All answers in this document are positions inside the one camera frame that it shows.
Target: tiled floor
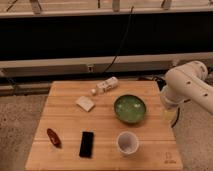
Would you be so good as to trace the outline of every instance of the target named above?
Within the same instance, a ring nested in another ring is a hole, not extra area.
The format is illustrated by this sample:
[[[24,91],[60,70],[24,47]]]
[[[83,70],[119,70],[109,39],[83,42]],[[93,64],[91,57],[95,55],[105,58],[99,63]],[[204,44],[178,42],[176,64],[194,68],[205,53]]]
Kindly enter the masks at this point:
[[[47,95],[0,98],[0,171],[24,171]],[[174,128],[184,171],[213,170],[213,116],[188,102]]]

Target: black phone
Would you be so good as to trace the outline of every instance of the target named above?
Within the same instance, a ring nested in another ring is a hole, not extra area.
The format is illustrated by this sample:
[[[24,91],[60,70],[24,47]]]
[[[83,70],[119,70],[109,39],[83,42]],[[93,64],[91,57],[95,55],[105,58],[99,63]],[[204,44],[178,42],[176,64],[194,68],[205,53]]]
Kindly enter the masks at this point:
[[[93,132],[83,132],[81,139],[81,148],[80,148],[80,157],[92,157],[92,148],[93,148]]]

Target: red object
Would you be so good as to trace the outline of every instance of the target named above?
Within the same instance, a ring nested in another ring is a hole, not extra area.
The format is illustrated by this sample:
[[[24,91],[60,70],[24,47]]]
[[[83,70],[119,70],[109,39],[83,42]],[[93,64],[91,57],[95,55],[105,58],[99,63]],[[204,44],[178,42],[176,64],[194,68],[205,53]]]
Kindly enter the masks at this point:
[[[50,141],[55,147],[61,147],[61,140],[58,135],[50,128],[47,129],[47,135],[50,138]]]

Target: bowl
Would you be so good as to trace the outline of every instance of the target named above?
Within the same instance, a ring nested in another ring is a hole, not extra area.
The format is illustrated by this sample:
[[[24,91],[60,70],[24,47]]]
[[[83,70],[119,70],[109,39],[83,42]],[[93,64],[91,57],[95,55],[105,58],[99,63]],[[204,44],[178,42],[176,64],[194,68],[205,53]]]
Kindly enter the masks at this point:
[[[143,119],[146,113],[146,105],[139,97],[127,94],[120,96],[115,101],[114,110],[119,120],[133,124]]]

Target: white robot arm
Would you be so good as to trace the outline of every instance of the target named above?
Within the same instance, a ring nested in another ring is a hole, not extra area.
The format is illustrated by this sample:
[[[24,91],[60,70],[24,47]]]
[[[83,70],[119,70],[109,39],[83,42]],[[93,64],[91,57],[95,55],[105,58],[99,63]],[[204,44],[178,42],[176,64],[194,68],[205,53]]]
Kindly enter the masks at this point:
[[[176,108],[185,99],[191,99],[213,114],[213,87],[204,82],[207,67],[199,61],[170,69],[160,98],[166,109]]]

